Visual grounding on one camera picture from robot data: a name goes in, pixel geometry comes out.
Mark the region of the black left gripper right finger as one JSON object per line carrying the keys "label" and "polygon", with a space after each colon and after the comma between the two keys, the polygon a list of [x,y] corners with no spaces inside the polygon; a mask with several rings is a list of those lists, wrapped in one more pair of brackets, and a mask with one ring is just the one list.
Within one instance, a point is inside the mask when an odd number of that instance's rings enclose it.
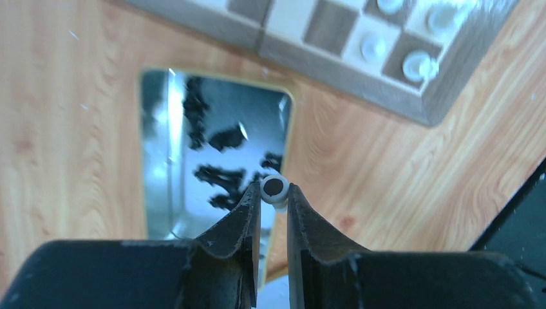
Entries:
{"label": "black left gripper right finger", "polygon": [[514,261],[494,252],[372,251],[288,189],[291,308],[538,308]]}

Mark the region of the wooden chess board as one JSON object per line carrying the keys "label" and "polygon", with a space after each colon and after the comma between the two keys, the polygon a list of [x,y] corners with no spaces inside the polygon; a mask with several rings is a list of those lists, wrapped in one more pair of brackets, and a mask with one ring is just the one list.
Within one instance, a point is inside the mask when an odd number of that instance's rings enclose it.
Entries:
{"label": "wooden chess board", "polygon": [[516,1],[134,1],[425,126],[445,118]]}

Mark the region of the white chess piece felt base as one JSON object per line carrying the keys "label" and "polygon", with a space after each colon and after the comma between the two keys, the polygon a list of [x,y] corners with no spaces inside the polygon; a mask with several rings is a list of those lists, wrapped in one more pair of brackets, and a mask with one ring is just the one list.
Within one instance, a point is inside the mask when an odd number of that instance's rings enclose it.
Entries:
{"label": "white chess piece felt base", "polygon": [[290,187],[288,180],[280,174],[274,174],[263,178],[259,184],[261,199],[273,206],[276,212],[286,212]]}

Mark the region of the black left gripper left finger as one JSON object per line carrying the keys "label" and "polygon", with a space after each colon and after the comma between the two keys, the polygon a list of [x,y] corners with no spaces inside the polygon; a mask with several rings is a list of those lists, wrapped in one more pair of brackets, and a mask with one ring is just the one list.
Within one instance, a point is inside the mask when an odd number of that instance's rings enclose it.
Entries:
{"label": "black left gripper left finger", "polygon": [[2,308],[254,308],[261,194],[196,238],[55,240],[28,256]]}

